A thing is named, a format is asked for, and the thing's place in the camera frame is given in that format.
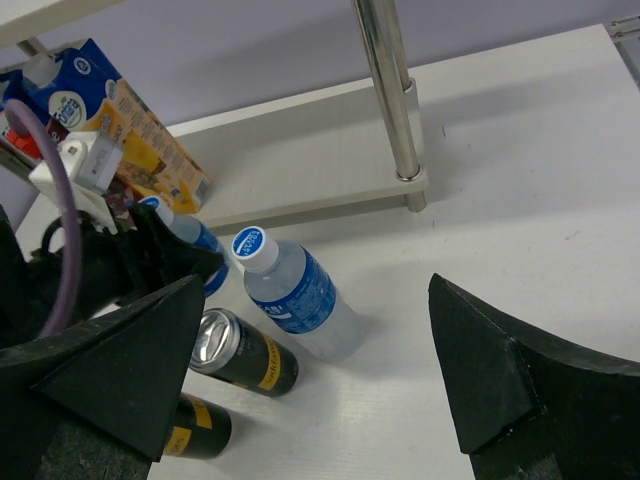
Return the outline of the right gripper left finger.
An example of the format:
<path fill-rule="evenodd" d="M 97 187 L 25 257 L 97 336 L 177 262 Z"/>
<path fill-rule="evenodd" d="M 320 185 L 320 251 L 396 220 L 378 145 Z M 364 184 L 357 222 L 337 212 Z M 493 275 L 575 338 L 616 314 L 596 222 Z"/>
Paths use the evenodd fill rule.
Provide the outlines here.
<path fill-rule="evenodd" d="M 163 455 L 204 307 L 189 276 L 1 352 L 4 479 L 145 479 Z"/>

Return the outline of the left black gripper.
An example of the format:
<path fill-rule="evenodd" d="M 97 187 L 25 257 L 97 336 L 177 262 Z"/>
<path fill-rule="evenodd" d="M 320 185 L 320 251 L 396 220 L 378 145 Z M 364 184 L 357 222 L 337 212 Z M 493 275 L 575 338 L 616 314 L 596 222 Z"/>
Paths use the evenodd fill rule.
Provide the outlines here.
<path fill-rule="evenodd" d="M 179 239 L 150 205 L 129 213 L 135 229 L 116 235 L 96 230 L 89 214 L 80 213 L 81 283 L 73 303 L 73 326 L 130 295 L 147 295 L 184 277 L 203 283 L 218 273 L 223 255 Z M 45 230 L 41 247 L 27 261 L 8 217 L 1 215 L 1 343 L 18 345 L 35 339 L 52 310 L 59 288 L 62 252 L 49 250 L 59 220 Z M 127 267 L 124 260 L 127 240 Z"/>

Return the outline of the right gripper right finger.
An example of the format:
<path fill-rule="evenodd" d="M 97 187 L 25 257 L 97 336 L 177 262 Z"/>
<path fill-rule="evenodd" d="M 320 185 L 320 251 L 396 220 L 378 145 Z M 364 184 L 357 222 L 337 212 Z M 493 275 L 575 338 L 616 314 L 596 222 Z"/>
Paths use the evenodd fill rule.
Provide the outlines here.
<path fill-rule="evenodd" d="M 460 450 L 477 479 L 636 479 L 639 365 L 432 276 L 429 315 Z"/>

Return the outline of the blue water bottle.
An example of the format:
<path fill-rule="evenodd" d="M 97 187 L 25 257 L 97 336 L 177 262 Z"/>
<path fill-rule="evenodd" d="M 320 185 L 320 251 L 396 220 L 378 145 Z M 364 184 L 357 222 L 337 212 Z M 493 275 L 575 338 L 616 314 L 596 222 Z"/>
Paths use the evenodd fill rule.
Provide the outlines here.
<path fill-rule="evenodd" d="M 199 220 L 175 213 L 159 196 L 147 196 L 140 204 L 152 207 L 166 227 L 179 239 L 196 247 L 211 250 L 224 257 L 223 265 L 204 283 L 204 293 L 210 297 L 221 289 L 229 273 L 227 254 L 217 237 Z"/>
<path fill-rule="evenodd" d="M 361 346 L 363 321 L 302 245 L 249 226 L 235 235 L 231 253 L 244 269 L 244 287 L 253 303 L 312 355 L 341 361 Z"/>

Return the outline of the black yellow can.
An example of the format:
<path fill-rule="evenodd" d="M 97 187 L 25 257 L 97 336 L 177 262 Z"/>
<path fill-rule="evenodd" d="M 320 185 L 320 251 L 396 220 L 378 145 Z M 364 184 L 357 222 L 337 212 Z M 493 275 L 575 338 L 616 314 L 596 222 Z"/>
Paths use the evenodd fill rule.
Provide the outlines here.
<path fill-rule="evenodd" d="M 189 367 L 267 397 L 291 391 L 299 371 L 289 349 L 222 308 L 203 312 Z"/>
<path fill-rule="evenodd" d="M 218 457 L 229 444 L 228 411 L 204 399 L 181 393 L 163 455 L 196 460 Z"/>

